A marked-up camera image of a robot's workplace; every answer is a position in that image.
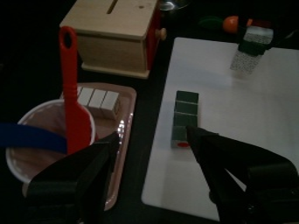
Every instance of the blue handle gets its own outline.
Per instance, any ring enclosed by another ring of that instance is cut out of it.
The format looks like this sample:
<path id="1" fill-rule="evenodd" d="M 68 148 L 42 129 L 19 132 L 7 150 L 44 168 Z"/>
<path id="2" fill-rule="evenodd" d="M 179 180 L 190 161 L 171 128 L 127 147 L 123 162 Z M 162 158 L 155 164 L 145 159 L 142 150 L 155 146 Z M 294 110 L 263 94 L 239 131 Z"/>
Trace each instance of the blue handle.
<path id="1" fill-rule="evenodd" d="M 40 148 L 67 154 L 67 139 L 30 125 L 0 123 L 0 147 Z"/>

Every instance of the red handle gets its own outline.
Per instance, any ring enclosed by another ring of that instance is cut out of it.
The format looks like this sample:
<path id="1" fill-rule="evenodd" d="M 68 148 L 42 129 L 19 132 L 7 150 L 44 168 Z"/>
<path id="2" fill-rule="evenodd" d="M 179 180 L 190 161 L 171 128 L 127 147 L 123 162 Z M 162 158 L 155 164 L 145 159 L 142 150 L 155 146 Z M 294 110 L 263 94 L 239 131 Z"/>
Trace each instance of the red handle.
<path id="1" fill-rule="evenodd" d="M 60 28 L 60 66 L 64 99 L 78 100 L 78 35 L 68 26 Z"/>

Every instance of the red spatula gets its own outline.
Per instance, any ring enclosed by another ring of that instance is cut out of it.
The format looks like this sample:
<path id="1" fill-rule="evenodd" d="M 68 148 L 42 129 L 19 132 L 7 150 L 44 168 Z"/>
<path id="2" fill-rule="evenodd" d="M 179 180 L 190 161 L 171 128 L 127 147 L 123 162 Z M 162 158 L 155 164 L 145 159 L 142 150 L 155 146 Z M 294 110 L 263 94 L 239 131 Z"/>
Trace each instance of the red spatula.
<path id="1" fill-rule="evenodd" d="M 78 35 L 68 26 L 60 28 L 60 66 L 63 75 L 67 146 L 68 154 L 71 154 L 90 145 L 91 121 L 88 111 L 78 103 Z"/>

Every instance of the black robotic claw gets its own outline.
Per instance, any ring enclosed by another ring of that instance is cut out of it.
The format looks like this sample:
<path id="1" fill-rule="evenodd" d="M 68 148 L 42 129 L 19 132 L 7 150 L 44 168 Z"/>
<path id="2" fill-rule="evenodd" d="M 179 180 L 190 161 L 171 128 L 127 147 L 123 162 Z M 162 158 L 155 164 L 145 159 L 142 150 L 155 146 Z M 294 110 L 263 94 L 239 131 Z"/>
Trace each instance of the black robotic claw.
<path id="1" fill-rule="evenodd" d="M 187 137 L 210 186 L 222 224 L 299 221 L 299 177 L 289 159 L 206 129 Z M 246 190 L 237 180 L 246 185 Z"/>

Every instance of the pink tray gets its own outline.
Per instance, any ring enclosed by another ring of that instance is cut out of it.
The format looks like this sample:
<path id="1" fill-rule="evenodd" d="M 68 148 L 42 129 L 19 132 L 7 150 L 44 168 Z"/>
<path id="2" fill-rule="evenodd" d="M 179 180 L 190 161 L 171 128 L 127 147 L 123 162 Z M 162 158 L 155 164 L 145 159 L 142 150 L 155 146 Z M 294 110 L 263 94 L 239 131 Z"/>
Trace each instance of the pink tray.
<path id="1" fill-rule="evenodd" d="M 118 200 L 118 189 L 126 162 L 127 144 L 130 139 L 134 111 L 137 105 L 137 91 L 131 87 L 125 87 L 99 82 L 79 83 L 79 86 L 84 88 L 97 88 L 107 91 L 114 91 L 119 93 L 121 111 L 117 120 L 95 118 L 99 138 L 106 137 L 114 131 L 117 131 L 121 136 L 121 147 L 119 152 L 117 154 L 115 171 L 111 176 L 111 182 L 107 193 L 106 210 L 109 210 L 115 205 Z"/>

